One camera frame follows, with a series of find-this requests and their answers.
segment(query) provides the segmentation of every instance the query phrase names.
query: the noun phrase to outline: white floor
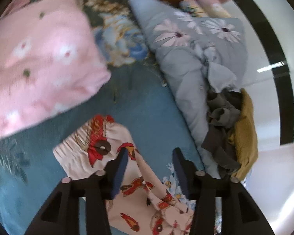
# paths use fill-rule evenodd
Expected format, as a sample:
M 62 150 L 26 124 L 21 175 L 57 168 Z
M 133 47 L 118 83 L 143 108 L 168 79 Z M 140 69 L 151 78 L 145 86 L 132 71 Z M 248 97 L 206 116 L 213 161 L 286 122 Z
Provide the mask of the white floor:
M 254 0 L 273 27 L 289 63 L 294 93 L 294 11 L 286 0 Z M 294 230 L 294 144 L 280 147 L 280 118 L 277 93 L 271 71 L 257 69 L 269 62 L 262 45 L 237 5 L 223 5 L 245 26 L 248 66 L 244 87 L 254 104 L 259 158 L 247 180 L 249 190 L 276 235 Z

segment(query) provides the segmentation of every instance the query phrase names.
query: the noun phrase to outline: crumpled cloth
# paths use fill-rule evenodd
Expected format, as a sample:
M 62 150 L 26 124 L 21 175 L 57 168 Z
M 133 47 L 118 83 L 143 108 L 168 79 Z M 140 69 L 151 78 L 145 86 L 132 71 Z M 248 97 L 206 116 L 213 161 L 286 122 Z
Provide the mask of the crumpled cloth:
M 40 0 L 0 19 L 0 138 L 86 101 L 109 79 L 75 0 Z
M 257 133 L 254 125 L 253 102 L 244 88 L 240 119 L 234 125 L 234 131 L 229 141 L 235 145 L 237 161 L 241 168 L 232 174 L 239 180 L 243 180 L 258 158 Z
M 110 225 L 133 235 L 188 234 L 193 211 L 166 190 L 138 152 L 129 131 L 112 117 L 96 115 L 53 153 L 67 175 L 77 180 L 104 169 L 123 147 L 129 161 L 118 195 L 106 201 Z
M 238 105 L 241 100 L 239 94 L 224 91 L 230 100 Z M 223 93 L 207 92 L 209 130 L 201 147 L 208 150 L 218 164 L 219 174 L 222 178 L 237 172 L 241 164 L 237 162 L 235 146 L 229 143 L 228 131 L 240 117 L 240 110 L 236 109 Z

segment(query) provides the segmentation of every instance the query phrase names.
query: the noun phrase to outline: patterned fabric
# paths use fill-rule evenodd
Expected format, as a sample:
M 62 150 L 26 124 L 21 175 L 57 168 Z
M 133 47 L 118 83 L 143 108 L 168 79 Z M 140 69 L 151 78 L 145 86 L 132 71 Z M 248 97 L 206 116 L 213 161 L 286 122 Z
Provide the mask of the patterned fabric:
M 76 0 L 41 0 L 0 19 L 0 138 L 79 105 L 109 79 Z
M 208 132 L 206 95 L 209 88 L 219 92 L 241 87 L 247 59 L 242 22 L 237 18 L 191 17 L 159 0 L 129 3 L 156 53 L 206 172 L 220 178 L 211 153 L 201 147 Z
M 53 153 L 74 180 L 104 169 L 125 147 L 129 161 L 119 194 L 107 201 L 109 224 L 127 234 L 187 234 L 194 211 L 166 190 L 137 150 L 129 131 L 110 116 L 96 115 Z
M 92 6 L 86 5 L 89 0 L 78 1 L 88 16 L 94 37 L 98 40 L 99 36 L 105 42 L 103 45 L 97 43 L 103 55 L 121 54 L 115 61 L 127 63 L 119 62 L 122 63 L 119 66 L 111 59 L 111 79 L 89 101 L 0 140 L 0 221 L 10 235 L 24 234 L 50 192 L 66 176 L 52 150 L 96 114 L 111 115 L 129 129 L 141 156 L 160 180 L 171 175 L 166 165 L 171 163 L 175 147 L 180 147 L 188 160 L 192 160 L 198 169 L 203 169 L 185 120 L 166 87 L 154 56 L 148 53 L 145 42 L 142 42 L 143 36 L 127 0 L 95 0 Z M 104 27 L 102 13 L 115 17 L 108 31 Z M 127 30 L 132 38 L 125 34 Z M 117 42 L 115 36 L 117 40 L 122 37 L 124 41 Z M 86 155 L 88 161 L 98 162 L 102 154 L 89 150 L 89 156 Z M 113 235 L 124 234 L 113 227 L 111 230 Z M 86 234 L 83 199 L 80 201 L 80 234 Z

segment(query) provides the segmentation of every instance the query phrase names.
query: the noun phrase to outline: pink clothing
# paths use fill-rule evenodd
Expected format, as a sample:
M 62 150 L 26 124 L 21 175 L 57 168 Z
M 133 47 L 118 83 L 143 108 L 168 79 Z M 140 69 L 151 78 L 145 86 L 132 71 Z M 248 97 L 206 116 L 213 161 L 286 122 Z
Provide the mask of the pink clothing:
M 227 18 L 232 17 L 228 11 L 222 7 L 219 0 L 197 0 L 200 6 L 210 17 Z
M 95 116 L 53 153 L 67 175 L 77 180 L 104 169 L 123 147 L 129 161 L 118 195 L 106 201 L 109 224 L 129 235 L 188 234 L 194 212 L 166 190 L 136 149 L 127 128 L 112 117 Z
M 75 0 L 40 0 L 0 19 L 0 137 L 86 101 L 109 79 Z
M 5 11 L 2 13 L 0 18 L 3 18 L 9 14 L 12 14 L 20 10 L 23 6 L 30 3 L 30 0 L 12 0 L 10 4 L 6 7 Z

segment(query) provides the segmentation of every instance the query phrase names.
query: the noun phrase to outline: black bracket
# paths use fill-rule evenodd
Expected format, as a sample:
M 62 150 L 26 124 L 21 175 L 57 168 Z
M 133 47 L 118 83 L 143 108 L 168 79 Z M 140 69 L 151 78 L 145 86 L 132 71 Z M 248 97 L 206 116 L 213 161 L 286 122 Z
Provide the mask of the black bracket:
M 65 177 L 40 208 L 25 235 L 79 235 L 79 198 L 86 197 L 87 234 L 111 235 L 104 200 L 118 194 L 128 151 L 123 148 L 104 170 L 88 178 L 72 180 Z
M 274 235 L 270 224 L 238 179 L 214 179 L 173 150 L 173 164 L 183 194 L 197 200 L 190 235 L 213 235 L 215 197 L 222 198 L 222 235 Z

